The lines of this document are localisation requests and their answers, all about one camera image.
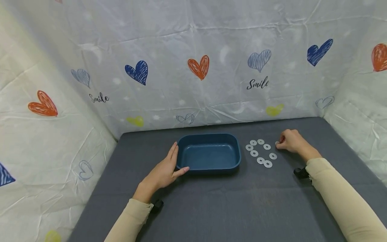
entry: wrinkled fabric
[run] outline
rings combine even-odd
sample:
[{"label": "wrinkled fabric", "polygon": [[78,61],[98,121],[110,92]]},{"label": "wrinkled fabric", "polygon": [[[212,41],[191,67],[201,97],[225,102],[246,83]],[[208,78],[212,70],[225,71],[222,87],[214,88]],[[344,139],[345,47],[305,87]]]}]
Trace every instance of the wrinkled fabric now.
[{"label": "wrinkled fabric", "polygon": [[387,184],[386,8],[1,0],[3,239],[65,241],[125,132],[321,116]]}]

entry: left hand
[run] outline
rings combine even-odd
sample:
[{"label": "left hand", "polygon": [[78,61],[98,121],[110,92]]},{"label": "left hand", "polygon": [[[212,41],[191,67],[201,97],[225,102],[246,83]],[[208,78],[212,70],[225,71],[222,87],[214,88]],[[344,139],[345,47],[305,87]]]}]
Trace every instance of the left hand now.
[{"label": "left hand", "polygon": [[178,171],[174,171],[177,161],[177,153],[179,147],[177,142],[168,152],[168,155],[158,163],[153,170],[139,184],[133,198],[140,202],[149,203],[153,193],[160,188],[164,188],[174,182],[178,177],[189,171],[189,167],[183,167]]}]

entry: orange heart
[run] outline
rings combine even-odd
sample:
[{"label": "orange heart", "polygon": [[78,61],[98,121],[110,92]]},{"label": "orange heart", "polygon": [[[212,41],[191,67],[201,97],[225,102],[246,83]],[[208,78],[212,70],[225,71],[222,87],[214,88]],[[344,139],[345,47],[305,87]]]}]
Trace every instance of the orange heart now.
[{"label": "orange heart", "polygon": [[387,46],[378,44],[372,51],[372,64],[374,71],[387,70]]},{"label": "orange heart", "polygon": [[194,59],[188,60],[188,67],[197,77],[200,78],[201,81],[207,75],[209,66],[210,66],[210,58],[208,57],[208,55],[203,55],[202,59],[200,60],[200,65]]},{"label": "orange heart", "polygon": [[44,92],[38,91],[38,99],[41,103],[29,103],[28,108],[36,114],[42,116],[58,116],[57,108],[51,98]]}]

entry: right hand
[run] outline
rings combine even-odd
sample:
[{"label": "right hand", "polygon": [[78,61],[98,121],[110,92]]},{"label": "right hand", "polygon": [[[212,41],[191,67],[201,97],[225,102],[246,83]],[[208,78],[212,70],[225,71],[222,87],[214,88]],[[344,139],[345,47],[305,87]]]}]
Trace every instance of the right hand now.
[{"label": "right hand", "polygon": [[320,153],[311,146],[296,130],[287,129],[281,133],[277,149],[286,149],[292,153],[298,153],[305,162],[314,158],[321,158]]}]

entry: dark blue heart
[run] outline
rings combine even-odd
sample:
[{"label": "dark blue heart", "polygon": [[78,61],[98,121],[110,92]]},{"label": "dark blue heart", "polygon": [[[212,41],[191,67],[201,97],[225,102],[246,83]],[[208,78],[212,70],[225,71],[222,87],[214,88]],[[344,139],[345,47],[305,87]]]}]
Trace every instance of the dark blue heart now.
[{"label": "dark blue heart", "polygon": [[0,187],[16,181],[0,163]]},{"label": "dark blue heart", "polygon": [[145,86],[146,78],[148,76],[148,65],[145,61],[140,60],[137,62],[136,69],[130,65],[126,65],[125,71],[131,78]]},{"label": "dark blue heart", "polygon": [[320,49],[317,45],[312,45],[309,47],[307,55],[309,63],[311,63],[313,66],[316,66],[321,58],[328,52],[332,44],[333,39],[329,39],[324,44],[322,44]]}]

